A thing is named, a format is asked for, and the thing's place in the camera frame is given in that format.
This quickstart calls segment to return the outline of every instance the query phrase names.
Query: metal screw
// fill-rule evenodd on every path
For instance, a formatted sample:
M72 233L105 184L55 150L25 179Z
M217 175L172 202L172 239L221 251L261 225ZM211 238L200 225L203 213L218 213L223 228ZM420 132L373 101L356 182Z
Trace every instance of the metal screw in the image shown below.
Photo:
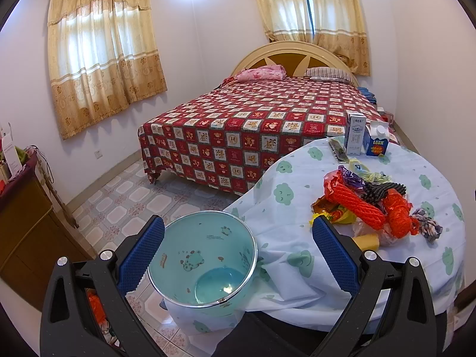
M365 251L365 254L364 256L368 259L368 260L375 260L377 259L377 254L373 251Z
M64 266L68 262L68 258L66 256L62 256L58 259L58 266Z
M109 250L103 251L101 252L100 257L102 260L109 260L112 257L112 251L109 251Z
M411 257L408 261L413 267L418 267L420 265L420 261L416 257Z

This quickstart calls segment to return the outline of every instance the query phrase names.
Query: curtain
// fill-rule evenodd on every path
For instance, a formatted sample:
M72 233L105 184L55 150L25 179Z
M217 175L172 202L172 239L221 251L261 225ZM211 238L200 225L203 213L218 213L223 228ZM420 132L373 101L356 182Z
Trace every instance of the curtain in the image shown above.
M353 73L370 75L367 34L359 0L313 0L313 43L338 56Z
M312 42L311 18L306 0L256 0L270 41Z
M51 0L48 66L63 139L166 91L150 0Z

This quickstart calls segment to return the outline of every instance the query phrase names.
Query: white wall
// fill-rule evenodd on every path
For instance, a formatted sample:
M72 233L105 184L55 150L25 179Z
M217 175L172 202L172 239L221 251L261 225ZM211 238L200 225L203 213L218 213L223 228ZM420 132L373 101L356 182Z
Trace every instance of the white wall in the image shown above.
M372 77L358 76L387 111L397 102L397 47L390 0L361 0L370 44ZM198 39L213 89L239 61L268 43L255 0L193 0Z
M48 78L49 0L20 0L0 32L0 123L11 122L17 145L37 145L46 155L66 203L140 149L141 124L205 91L191 0L151 2L168 91L66 141L58 132ZM99 149L104 156L96 160Z
M476 30L457 0L392 0L396 121L451 183L465 214L466 277L476 278Z
M255 0L193 0L193 8L206 88L211 90L268 39Z

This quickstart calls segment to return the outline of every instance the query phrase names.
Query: milk carton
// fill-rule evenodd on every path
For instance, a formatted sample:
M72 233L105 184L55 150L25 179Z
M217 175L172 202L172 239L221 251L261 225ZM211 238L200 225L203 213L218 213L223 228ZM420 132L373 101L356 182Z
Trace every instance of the milk carton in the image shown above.
M364 149L368 156L385 155L389 146L390 132L388 122L371 121L365 128Z
M344 149L348 156L360 156L362 141L364 139L365 115L357 111L347 111L346 136Z

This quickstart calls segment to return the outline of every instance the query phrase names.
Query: bed headboard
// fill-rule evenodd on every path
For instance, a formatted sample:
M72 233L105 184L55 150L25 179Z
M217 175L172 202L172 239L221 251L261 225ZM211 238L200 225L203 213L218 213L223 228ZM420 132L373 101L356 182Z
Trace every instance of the bed headboard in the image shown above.
M358 81L342 60L333 53L314 44L302 41L277 41L255 49L233 70L235 76L244 68L258 68L264 65L281 64L288 76L302 77L308 68L334 67L346 71L352 76L352 83Z

